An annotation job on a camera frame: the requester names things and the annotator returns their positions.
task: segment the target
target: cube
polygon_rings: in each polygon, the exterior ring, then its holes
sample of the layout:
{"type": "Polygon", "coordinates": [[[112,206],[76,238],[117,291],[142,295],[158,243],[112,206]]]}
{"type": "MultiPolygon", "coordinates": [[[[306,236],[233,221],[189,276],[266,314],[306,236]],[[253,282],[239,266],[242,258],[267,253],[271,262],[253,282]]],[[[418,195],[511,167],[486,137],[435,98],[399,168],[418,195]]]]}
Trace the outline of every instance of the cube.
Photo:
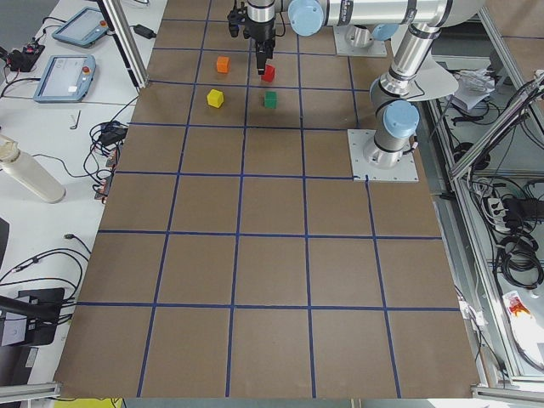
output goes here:
{"type": "Polygon", "coordinates": [[[264,94],[264,107],[275,109],[278,106],[278,94],[274,91],[266,91],[264,94]]]}
{"type": "Polygon", "coordinates": [[[272,82],[275,78],[275,68],[272,65],[267,64],[264,69],[264,75],[261,75],[261,80],[265,82],[272,82]]]}
{"type": "Polygon", "coordinates": [[[213,106],[214,108],[220,108],[224,102],[224,95],[221,91],[217,89],[212,89],[207,95],[207,104],[213,106]]]}
{"type": "Polygon", "coordinates": [[[228,74],[230,71],[230,58],[218,57],[217,70],[220,74],[228,74]]]}

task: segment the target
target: blue joint cap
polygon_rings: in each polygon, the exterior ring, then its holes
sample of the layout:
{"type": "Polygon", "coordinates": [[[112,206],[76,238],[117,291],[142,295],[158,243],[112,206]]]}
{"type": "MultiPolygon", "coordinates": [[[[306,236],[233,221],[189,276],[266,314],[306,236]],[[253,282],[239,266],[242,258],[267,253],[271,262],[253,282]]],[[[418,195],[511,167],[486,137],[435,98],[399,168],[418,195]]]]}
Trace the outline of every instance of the blue joint cap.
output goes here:
{"type": "Polygon", "coordinates": [[[419,112],[410,102],[395,100],[383,113],[383,125],[397,139],[407,139],[416,132],[419,112]]]}
{"type": "Polygon", "coordinates": [[[399,29],[398,24],[378,24],[374,27],[372,36],[378,41],[387,41],[394,36],[394,33],[399,29]]]}
{"type": "Polygon", "coordinates": [[[292,29],[303,37],[314,35],[325,21],[323,8],[316,0],[293,0],[288,14],[292,29]]]}

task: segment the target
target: white bottle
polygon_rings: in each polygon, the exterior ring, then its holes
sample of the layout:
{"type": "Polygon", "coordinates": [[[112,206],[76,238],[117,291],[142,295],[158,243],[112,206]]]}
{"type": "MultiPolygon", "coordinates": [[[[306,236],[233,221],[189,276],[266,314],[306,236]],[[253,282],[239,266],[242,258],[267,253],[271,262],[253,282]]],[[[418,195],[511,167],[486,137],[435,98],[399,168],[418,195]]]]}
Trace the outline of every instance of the white bottle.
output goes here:
{"type": "Polygon", "coordinates": [[[28,153],[19,150],[17,142],[0,134],[0,166],[4,172],[23,184],[42,200],[54,204],[66,195],[59,183],[28,153]]]}

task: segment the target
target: blue and white device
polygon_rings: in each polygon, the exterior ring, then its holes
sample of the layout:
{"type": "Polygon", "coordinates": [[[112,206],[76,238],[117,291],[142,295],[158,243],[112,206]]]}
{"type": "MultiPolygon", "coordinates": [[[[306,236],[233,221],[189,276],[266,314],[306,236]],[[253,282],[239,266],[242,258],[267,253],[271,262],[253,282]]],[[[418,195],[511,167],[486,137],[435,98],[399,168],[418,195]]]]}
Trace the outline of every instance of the blue and white device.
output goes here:
{"type": "Polygon", "coordinates": [[[104,36],[108,29],[100,10],[86,7],[59,27],[53,33],[53,38],[63,43],[89,48],[104,36]]]}
{"type": "Polygon", "coordinates": [[[95,71],[92,55],[54,55],[33,99],[40,103],[79,102],[87,94],[95,71]]]}

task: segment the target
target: red cube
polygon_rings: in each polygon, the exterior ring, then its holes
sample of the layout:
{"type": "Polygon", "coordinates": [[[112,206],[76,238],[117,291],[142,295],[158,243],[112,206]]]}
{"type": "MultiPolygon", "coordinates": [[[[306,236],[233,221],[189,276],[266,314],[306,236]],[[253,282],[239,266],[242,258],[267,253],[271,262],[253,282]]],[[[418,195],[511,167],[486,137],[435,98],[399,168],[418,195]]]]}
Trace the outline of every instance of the red cube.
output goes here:
{"type": "Polygon", "coordinates": [[[275,68],[272,65],[266,65],[264,69],[264,75],[261,75],[261,80],[266,82],[272,82],[275,78],[275,68]]]}

